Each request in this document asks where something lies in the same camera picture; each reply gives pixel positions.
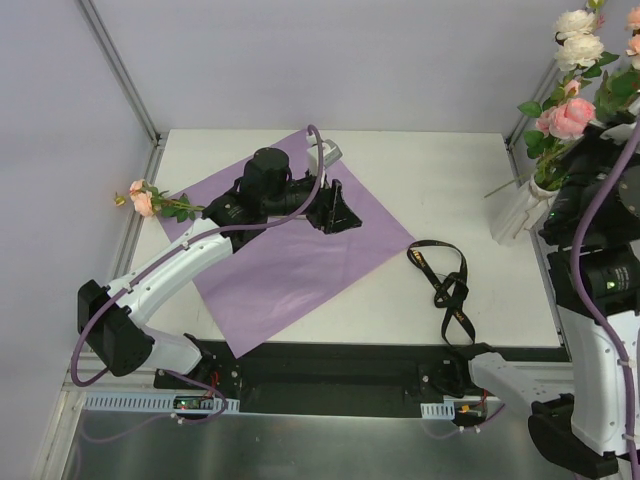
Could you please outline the pink artificial rose stem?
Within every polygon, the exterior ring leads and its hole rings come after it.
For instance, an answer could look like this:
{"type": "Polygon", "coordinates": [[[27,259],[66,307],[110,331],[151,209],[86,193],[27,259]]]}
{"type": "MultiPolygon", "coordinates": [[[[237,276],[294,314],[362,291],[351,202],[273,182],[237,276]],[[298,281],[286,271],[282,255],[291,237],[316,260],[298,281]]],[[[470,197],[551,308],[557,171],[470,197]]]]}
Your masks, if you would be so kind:
{"type": "Polygon", "coordinates": [[[562,157],[596,118],[596,108],[579,96],[590,84],[582,76],[569,73],[543,102],[527,101],[518,106],[534,127],[523,134],[527,156],[535,161],[533,180],[546,191],[556,191],[567,176],[562,157]]]}

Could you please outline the peach artificial rose stem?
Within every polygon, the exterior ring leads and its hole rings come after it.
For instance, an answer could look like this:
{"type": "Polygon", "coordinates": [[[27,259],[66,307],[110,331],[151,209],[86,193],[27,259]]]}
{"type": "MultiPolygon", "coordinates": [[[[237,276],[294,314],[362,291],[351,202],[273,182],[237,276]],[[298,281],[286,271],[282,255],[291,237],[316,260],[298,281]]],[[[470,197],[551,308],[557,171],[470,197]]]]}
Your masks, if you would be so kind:
{"type": "Polygon", "coordinates": [[[639,7],[626,17],[630,33],[622,63],[612,73],[605,73],[596,91],[596,118],[602,123],[631,119],[629,108],[639,99],[639,7]]]}

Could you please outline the white artificial rose stem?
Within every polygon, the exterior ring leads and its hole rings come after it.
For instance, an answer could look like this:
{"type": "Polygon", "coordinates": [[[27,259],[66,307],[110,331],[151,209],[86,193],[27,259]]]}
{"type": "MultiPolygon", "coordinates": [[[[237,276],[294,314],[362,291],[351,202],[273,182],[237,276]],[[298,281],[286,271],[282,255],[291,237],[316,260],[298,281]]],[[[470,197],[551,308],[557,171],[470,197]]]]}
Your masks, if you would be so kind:
{"type": "Polygon", "coordinates": [[[609,52],[598,33],[604,26],[606,1],[587,1],[582,9],[562,13],[554,24],[555,63],[563,81],[600,77],[619,55],[609,52]]]}

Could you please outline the black printed ribbon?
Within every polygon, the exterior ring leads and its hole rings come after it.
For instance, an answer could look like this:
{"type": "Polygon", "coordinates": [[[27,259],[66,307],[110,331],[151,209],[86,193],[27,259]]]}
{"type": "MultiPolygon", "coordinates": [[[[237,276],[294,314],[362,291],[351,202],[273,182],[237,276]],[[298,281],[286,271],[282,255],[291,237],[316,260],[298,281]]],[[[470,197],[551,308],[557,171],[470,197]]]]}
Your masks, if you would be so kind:
{"type": "Polygon", "coordinates": [[[469,288],[468,264],[462,251],[455,245],[447,242],[439,240],[418,240],[408,246],[406,255],[411,264],[421,271],[434,289],[434,306],[444,311],[440,327],[441,338],[448,346],[454,346],[447,337],[451,321],[454,320],[462,328],[470,344],[474,345],[476,343],[476,330],[468,315],[463,310],[464,303],[469,294],[469,288]],[[455,251],[460,260],[458,270],[452,271],[440,278],[420,252],[421,248],[427,247],[442,247],[455,251]]]}

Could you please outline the pink artificial flower bunch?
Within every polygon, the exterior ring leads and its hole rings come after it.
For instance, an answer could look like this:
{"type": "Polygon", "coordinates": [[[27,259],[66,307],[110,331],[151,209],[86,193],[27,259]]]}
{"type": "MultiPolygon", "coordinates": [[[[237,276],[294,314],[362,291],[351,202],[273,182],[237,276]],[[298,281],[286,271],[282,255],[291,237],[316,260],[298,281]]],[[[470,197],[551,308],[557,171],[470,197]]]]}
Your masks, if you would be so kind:
{"type": "Polygon", "coordinates": [[[195,220],[205,209],[193,204],[185,193],[171,198],[168,191],[161,191],[144,179],[134,181],[127,194],[115,193],[113,203],[117,207],[131,203],[142,217],[173,218],[177,223],[195,220]]]}

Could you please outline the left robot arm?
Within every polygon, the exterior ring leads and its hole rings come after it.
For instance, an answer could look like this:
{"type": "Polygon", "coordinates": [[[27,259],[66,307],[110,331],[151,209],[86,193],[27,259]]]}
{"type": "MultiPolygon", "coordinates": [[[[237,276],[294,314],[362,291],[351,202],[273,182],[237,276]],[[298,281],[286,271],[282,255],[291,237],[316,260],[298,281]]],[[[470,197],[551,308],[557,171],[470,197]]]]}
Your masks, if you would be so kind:
{"type": "Polygon", "coordinates": [[[188,388],[204,387],[211,377],[211,354],[191,334],[149,328],[155,311],[195,276],[287,218],[303,216],[325,235],[361,227],[341,182],[326,179],[326,169],[341,155],[328,143],[322,147],[321,153],[309,153],[310,167],[300,179],[293,178],[284,151],[257,150],[233,186],[140,272],[106,286],[90,280],[79,288],[78,333],[107,372],[123,377],[140,367],[171,370],[188,388]]]}

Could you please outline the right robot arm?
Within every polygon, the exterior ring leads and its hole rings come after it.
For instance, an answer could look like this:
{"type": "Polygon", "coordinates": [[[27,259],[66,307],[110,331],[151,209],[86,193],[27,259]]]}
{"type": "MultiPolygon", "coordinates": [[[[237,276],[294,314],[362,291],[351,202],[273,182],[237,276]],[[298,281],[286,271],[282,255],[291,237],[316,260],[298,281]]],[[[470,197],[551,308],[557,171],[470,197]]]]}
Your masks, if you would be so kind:
{"type": "Polygon", "coordinates": [[[573,389],[545,387],[481,345],[450,369],[522,416],[539,453],[582,479],[639,475],[639,124],[591,125],[540,234],[573,389]]]}

